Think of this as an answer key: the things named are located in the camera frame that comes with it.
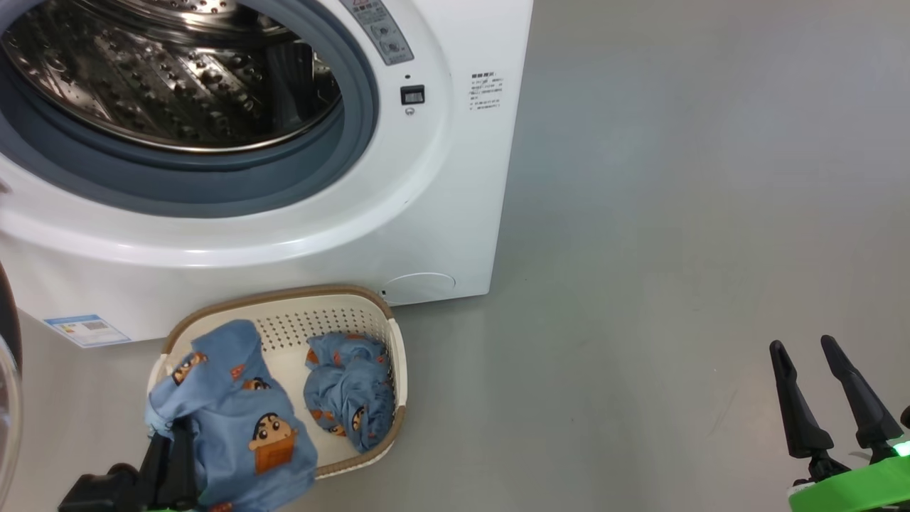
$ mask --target laundry basket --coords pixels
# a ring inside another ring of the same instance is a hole
[[[390,307],[377,294],[354,286],[318,286],[237,299],[195,312],[167,337],[164,351],[149,376],[148,390],[168,377],[191,352],[191,341],[236,319],[256,324],[268,370],[288,392],[297,418],[307,426],[316,446],[317,478],[369,466],[386,455],[404,421],[408,366],[401,330]],[[385,439],[365,454],[355,450],[347,437],[332,435],[317,426],[303,403],[303,384],[309,375],[304,364],[309,348],[307,339],[325,333],[367,333],[389,349],[389,379],[395,391],[394,419]]]

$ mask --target stainless steel drum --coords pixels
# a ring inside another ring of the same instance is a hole
[[[57,108],[172,151],[278,144],[317,125],[341,96],[305,40],[234,0],[49,0],[2,43]]]

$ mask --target white washing machine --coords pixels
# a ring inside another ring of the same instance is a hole
[[[486,293],[531,0],[0,0],[0,261],[85,345]]]

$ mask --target crumpled clothes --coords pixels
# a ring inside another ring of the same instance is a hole
[[[316,447],[262,359],[256,326],[226,323],[192,350],[152,389],[146,423],[169,435],[174,419],[190,417],[199,506],[265,512],[303,495],[316,475]]]
[[[395,396],[389,383],[389,355],[366,334],[330,333],[308,340],[304,403],[317,425],[347,437],[360,452],[389,432]]]

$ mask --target floor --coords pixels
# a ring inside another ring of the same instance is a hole
[[[488,296],[398,308],[409,416],[288,512],[784,511],[768,343],[850,466],[819,336],[910,404],[903,0],[539,0]],[[144,451],[159,343],[25,321],[7,509]]]

